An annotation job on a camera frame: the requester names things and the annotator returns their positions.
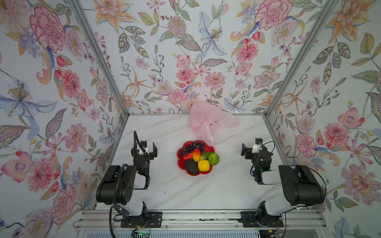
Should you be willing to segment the green round textured fruit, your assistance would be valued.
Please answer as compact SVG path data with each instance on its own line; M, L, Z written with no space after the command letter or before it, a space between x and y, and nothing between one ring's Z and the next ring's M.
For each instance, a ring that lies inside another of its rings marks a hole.
M208 156L208 161L209 161L211 166L216 166L220 162L220 156L218 154L216 154L216 153L211 153Z

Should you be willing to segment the red yellow mango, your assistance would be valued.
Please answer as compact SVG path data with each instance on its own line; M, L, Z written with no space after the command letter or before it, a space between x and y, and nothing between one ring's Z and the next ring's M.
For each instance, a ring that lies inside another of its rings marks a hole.
M192 153L192 159L198 163L200 161L201 151L199 149L195 149Z

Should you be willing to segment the dark purple grape bunch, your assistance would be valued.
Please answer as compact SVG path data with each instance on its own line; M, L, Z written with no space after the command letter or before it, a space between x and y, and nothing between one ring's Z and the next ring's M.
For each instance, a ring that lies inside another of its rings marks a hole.
M179 150L179 156L184 157L187 154L193 153L195 149L199 149L203 154L205 152L206 144L203 141L188 141L184 144L184 146Z

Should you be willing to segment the pink plastic bag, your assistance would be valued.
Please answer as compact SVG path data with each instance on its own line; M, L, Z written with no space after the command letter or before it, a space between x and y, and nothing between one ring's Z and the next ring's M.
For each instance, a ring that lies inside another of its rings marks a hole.
M232 114L207 102L196 101L190 109L190 130L208 146L215 145L214 135L221 129L235 128L239 120Z

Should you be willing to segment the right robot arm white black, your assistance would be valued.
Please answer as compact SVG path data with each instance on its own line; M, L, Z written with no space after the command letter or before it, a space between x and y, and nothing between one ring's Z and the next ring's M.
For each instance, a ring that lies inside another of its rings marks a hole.
M241 156L251 161L251 176L257 184L282 187L280 195L262 201L257 207L253 220L259 226L273 225L283 214L299 206L324 202L325 192L309 167L280 165L277 170L271 169L273 153L268 151L261 138L256 138L251 148L242 144Z

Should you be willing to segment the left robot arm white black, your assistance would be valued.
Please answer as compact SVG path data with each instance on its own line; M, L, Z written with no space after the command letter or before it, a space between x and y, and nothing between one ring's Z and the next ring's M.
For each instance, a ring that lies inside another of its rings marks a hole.
M98 203L110 205L120 215L141 216L146 204L133 198L134 190L146 190L150 184L150 162L157 157L157 147L147 148L141 141L132 148L133 165L111 165L96 190Z

